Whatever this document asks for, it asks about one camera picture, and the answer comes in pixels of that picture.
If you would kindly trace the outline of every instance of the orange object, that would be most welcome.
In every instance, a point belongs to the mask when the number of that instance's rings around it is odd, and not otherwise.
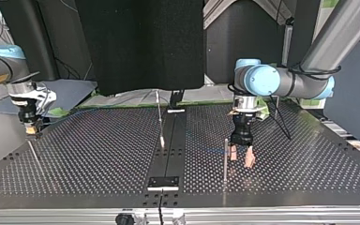
[[[230,146],[230,160],[236,161],[236,146],[235,145]]]
[[[253,146],[250,146],[247,149],[247,155],[245,156],[245,167],[246,168],[252,168],[255,164],[256,157],[253,154]]]

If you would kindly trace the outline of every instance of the metal post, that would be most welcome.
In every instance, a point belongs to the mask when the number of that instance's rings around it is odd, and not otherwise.
[[[228,154],[229,154],[229,140],[224,140],[224,188],[227,186],[227,164],[228,164]]]

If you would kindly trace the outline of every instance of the metal rod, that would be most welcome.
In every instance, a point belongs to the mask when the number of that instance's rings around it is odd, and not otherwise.
[[[229,140],[224,140],[224,187],[227,185],[227,165],[228,165],[228,149],[229,149]]]
[[[156,90],[156,97],[157,97],[157,114],[158,114],[158,121],[159,121],[159,128],[160,128],[160,146],[162,148],[165,147],[165,139],[163,138],[163,126],[162,126],[162,114],[160,112],[160,97],[159,97],[159,90]]]
[[[32,155],[34,156],[35,160],[36,160],[36,161],[39,161],[39,158],[38,158],[37,152],[35,151],[34,146],[32,145],[31,141],[30,141],[30,140],[28,140],[27,142],[28,142],[28,145],[30,146],[30,149],[31,149]]]

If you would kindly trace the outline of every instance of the black backdrop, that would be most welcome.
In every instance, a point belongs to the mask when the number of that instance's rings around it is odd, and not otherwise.
[[[203,86],[203,0],[76,0],[102,95]]]

